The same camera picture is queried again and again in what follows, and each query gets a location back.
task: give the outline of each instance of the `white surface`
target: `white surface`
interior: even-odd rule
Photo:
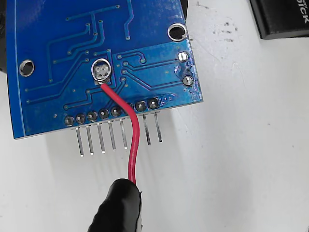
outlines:
[[[163,144],[152,117],[152,146],[141,131],[143,231],[304,232],[309,39],[259,40],[246,0],[190,0],[188,28],[205,102],[162,112]],[[126,177],[119,124],[115,153],[107,126],[105,155],[92,128],[95,156],[82,159],[74,131],[12,139],[4,76],[0,112],[0,231],[87,231]]]

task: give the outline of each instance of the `component lead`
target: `component lead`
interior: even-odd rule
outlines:
[[[158,137],[159,137],[159,142],[162,142],[162,135],[161,135],[161,130],[160,130],[160,126],[159,126],[159,122],[158,122],[158,113],[156,112],[154,114],[154,119],[155,119],[155,125],[156,125],[156,130],[158,131]]]
[[[92,146],[92,139],[91,139],[90,127],[89,127],[89,126],[86,126],[86,129],[87,129],[87,136],[88,136],[90,154],[93,155],[93,146]]]
[[[143,120],[144,120],[144,126],[145,126],[145,131],[146,131],[146,138],[147,138],[147,143],[150,145],[150,136],[149,136],[149,130],[147,126],[147,121],[146,121],[146,115],[143,115]]]
[[[78,141],[78,146],[79,146],[79,151],[81,153],[81,157],[84,157],[84,150],[83,150],[81,132],[79,130],[79,127],[76,128],[76,134],[77,134],[77,141]]]
[[[101,151],[102,151],[102,154],[104,154],[105,153],[105,146],[104,146],[104,141],[103,141],[101,124],[98,123],[97,126],[98,126],[98,137],[100,139],[100,144],[101,144]]]
[[[116,150],[116,144],[115,144],[115,138],[114,138],[114,132],[112,130],[112,122],[108,121],[108,128],[110,129],[110,134],[111,134],[111,141],[112,141],[112,150]]]
[[[126,132],[125,132],[125,126],[122,119],[120,119],[120,126],[121,126],[121,133],[122,133],[122,139],[124,141],[125,149],[127,150],[127,142],[126,142]]]

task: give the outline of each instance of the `black object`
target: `black object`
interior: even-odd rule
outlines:
[[[187,19],[187,13],[188,13],[188,1],[189,0],[180,0],[183,7],[183,14],[185,19]]]
[[[0,72],[4,73],[6,73],[5,9],[6,9],[6,1],[0,0]]]
[[[262,39],[309,35],[306,0],[250,0]]]
[[[140,232],[140,211],[141,195],[136,185],[126,179],[116,180],[88,232]]]

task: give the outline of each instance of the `red wire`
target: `red wire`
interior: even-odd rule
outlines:
[[[137,119],[137,115],[135,111],[129,106],[121,97],[118,96],[107,84],[101,85],[101,89],[110,96],[111,99],[114,100],[131,118],[132,127],[133,127],[133,136],[132,136],[132,144],[130,150],[130,158],[129,158],[129,180],[136,184],[135,177],[135,167],[136,167],[136,156],[137,150],[139,148],[140,142],[140,124]]]

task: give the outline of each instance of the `circuit board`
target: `circuit board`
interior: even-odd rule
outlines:
[[[180,0],[8,1],[6,51],[16,139],[126,117],[98,60],[138,114],[203,101]]]

